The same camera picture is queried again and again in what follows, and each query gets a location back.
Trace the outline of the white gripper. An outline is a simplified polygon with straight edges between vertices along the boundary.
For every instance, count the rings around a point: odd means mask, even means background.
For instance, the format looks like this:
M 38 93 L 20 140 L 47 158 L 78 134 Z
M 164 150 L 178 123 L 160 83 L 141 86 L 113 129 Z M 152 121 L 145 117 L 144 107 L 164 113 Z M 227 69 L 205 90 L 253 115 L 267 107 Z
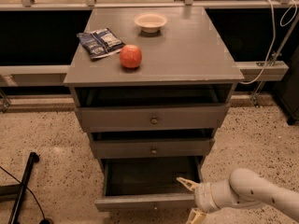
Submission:
M 199 208 L 193 208 L 190 211 L 186 224 L 202 224 L 206 218 L 206 213 L 213 213 L 219 210 L 219 207 L 213 200 L 210 183 L 198 184 L 183 177 L 178 177 L 177 181 L 189 191 L 194 191 L 194 200 Z

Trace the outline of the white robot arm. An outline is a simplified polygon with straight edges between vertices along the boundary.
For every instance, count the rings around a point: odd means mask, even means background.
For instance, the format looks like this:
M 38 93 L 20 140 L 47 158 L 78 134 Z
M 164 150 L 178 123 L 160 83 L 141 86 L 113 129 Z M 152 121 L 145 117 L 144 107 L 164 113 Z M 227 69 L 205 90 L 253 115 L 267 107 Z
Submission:
M 280 188 L 246 168 L 235 169 L 218 182 L 196 183 L 183 177 L 177 181 L 193 193 L 196 204 L 186 224 L 200 224 L 207 213 L 223 208 L 255 209 L 265 204 L 299 221 L 299 193 Z

